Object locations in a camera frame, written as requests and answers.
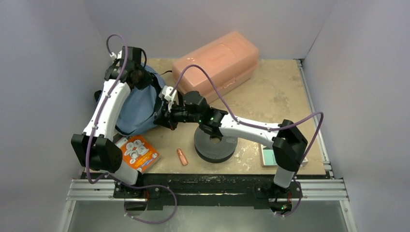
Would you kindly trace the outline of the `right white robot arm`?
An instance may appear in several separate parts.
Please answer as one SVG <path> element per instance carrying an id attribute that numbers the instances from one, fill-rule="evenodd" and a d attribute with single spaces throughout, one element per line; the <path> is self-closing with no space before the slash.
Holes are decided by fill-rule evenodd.
<path id="1" fill-rule="evenodd" d="M 162 103 L 154 116 L 156 125 L 175 130 L 179 122 L 197 123 L 199 129 L 211 137 L 242 138 L 270 147 L 278 165 L 271 190 L 279 197 L 290 191 L 290 184 L 305 158 L 308 145 L 296 124 L 289 120 L 264 123 L 236 117 L 211 107 L 198 91 L 186 93 L 181 104 L 175 102 L 175 97 L 172 87 L 164 87 L 159 93 Z"/>

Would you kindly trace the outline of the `blue student backpack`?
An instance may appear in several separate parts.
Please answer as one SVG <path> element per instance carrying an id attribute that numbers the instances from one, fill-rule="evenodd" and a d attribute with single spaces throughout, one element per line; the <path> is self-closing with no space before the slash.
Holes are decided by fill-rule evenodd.
<path id="1" fill-rule="evenodd" d="M 97 108 L 83 133 L 112 139 L 115 132 L 135 136 L 156 127 L 154 114 L 161 110 L 159 94 L 165 81 L 150 66 L 146 70 L 153 75 L 153 83 L 142 90 L 130 89 L 120 79 L 106 78 L 103 90 L 96 96 Z"/>

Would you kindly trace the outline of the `orange illustrated book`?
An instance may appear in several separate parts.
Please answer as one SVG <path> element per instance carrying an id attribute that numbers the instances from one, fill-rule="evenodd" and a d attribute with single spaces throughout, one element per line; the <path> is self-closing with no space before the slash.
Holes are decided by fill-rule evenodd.
<path id="1" fill-rule="evenodd" d="M 141 135 L 120 136 L 114 143 L 121 149 L 125 162 L 142 174 L 161 159 L 159 152 Z"/>

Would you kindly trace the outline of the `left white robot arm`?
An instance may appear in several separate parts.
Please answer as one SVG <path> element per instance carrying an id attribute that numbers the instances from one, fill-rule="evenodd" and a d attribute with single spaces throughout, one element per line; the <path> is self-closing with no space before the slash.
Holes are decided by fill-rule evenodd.
<path id="1" fill-rule="evenodd" d="M 142 89 L 152 83 L 152 75 L 145 66 L 143 49 L 124 46 L 121 57 L 116 57 L 105 72 L 103 89 L 92 118 L 81 134 L 71 138 L 89 183 L 112 177 L 126 185 L 125 191 L 133 198 L 144 193 L 144 184 L 138 181 L 139 171 L 123 160 L 122 150 L 113 138 L 119 113 L 131 89 Z"/>

